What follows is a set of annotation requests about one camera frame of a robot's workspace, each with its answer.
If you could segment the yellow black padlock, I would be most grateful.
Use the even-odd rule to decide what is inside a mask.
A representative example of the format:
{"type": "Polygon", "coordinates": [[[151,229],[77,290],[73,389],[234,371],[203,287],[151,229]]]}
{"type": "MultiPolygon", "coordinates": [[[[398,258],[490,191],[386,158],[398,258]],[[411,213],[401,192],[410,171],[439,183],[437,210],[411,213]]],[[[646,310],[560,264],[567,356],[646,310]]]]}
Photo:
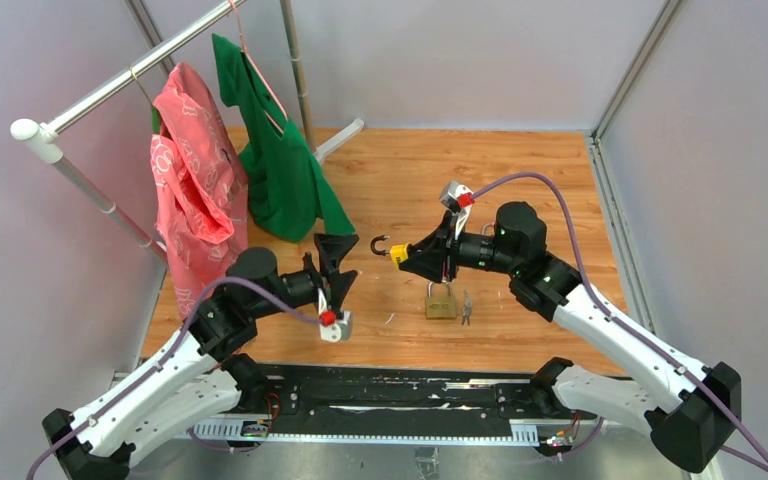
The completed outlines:
{"type": "Polygon", "coordinates": [[[370,250],[374,255],[388,257],[397,269],[410,256],[410,243],[396,244],[388,248],[381,248],[380,243],[389,240],[389,235],[379,235],[371,239],[370,250]]]}

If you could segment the brass padlock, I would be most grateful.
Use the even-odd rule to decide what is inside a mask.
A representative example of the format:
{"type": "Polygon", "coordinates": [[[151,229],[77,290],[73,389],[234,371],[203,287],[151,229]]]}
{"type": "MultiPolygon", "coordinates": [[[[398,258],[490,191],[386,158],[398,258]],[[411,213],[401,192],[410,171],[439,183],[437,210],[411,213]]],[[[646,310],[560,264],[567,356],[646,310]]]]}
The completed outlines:
{"type": "Polygon", "coordinates": [[[450,283],[430,282],[426,289],[425,317],[429,320],[458,318],[456,296],[450,283]]]}

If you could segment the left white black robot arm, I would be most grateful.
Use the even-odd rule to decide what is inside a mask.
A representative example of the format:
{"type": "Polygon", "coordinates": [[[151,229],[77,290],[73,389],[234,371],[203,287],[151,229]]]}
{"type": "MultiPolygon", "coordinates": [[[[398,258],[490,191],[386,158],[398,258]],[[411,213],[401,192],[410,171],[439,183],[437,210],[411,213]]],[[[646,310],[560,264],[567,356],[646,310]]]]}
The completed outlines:
{"type": "Polygon", "coordinates": [[[358,241],[317,233],[318,255],[305,254],[302,268],[285,274],[272,250],[244,250],[152,357],[96,400],[43,419],[50,447],[41,457],[54,457],[69,479],[125,479],[185,428],[235,407],[258,411],[268,380],[240,348],[256,337],[259,319],[281,312],[317,326],[325,342],[348,340],[351,314],[342,305],[358,273],[340,263],[358,241]]]}

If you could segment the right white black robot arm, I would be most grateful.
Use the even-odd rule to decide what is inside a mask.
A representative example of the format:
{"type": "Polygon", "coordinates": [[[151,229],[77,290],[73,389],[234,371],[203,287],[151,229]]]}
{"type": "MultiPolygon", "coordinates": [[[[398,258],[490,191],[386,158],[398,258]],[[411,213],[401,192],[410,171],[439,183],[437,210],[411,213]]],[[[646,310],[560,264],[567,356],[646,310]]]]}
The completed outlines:
{"type": "Polygon", "coordinates": [[[522,306],[586,340],[628,376],[607,378],[554,358],[534,378],[535,411],[549,418],[565,409],[593,413],[648,436],[679,468],[703,472],[742,414],[738,372],[686,355],[617,309],[548,251],[546,224],[528,203],[499,207],[490,235],[457,231],[459,220],[447,212],[419,243],[392,247],[396,266],[433,283],[452,281],[461,267],[506,274],[522,306]]]}

